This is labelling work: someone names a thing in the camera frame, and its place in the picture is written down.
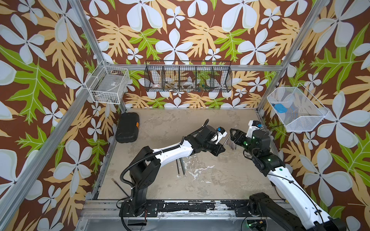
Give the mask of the grey pencil pink cap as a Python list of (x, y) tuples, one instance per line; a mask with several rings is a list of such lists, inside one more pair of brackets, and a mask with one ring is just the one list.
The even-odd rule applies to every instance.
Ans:
[(185, 169), (184, 161), (183, 161), (182, 158), (180, 158), (179, 160), (180, 160), (180, 164), (181, 164), (181, 169), (182, 169), (183, 175), (186, 176), (186, 169)]

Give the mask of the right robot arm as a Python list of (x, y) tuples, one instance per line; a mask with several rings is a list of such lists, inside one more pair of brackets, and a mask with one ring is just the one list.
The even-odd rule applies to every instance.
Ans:
[(249, 197), (248, 210), (254, 216), (265, 215), (286, 231), (345, 231), (346, 224), (339, 218), (332, 218), (312, 200), (306, 191), (296, 182), (285, 163), (270, 151), (271, 138), (262, 130), (247, 134), (231, 129), (231, 141), (248, 153), (257, 169), (267, 177), (289, 202), (291, 213), (265, 193), (256, 193)]

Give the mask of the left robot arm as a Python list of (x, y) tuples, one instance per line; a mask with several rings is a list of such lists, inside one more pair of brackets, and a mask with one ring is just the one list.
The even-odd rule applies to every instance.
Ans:
[(130, 186), (131, 195), (124, 200), (120, 209), (123, 217), (138, 217), (147, 207), (148, 187), (155, 181), (161, 167), (184, 157), (200, 152), (218, 156), (225, 151), (220, 143), (227, 131), (204, 124), (201, 128), (183, 137), (180, 142), (161, 149), (143, 147), (138, 155), (120, 174), (120, 181)]

